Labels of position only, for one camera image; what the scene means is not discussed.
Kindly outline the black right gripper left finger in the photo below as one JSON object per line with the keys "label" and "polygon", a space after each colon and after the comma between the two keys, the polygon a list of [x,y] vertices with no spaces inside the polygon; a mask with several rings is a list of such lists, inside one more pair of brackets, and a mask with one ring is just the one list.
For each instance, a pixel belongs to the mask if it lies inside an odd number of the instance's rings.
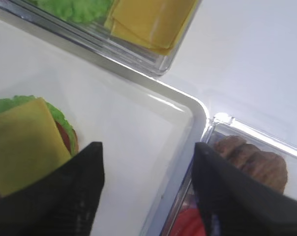
{"label": "black right gripper left finger", "polygon": [[88,236],[105,183],[92,142],[47,177],[0,199],[0,236]]}

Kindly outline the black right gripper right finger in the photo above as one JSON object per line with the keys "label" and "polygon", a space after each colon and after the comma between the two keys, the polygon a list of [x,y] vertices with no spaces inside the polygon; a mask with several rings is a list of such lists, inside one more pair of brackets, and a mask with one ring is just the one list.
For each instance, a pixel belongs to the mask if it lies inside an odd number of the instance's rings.
{"label": "black right gripper right finger", "polygon": [[192,185],[208,236],[297,236],[297,201],[253,180],[203,142],[195,144]]}

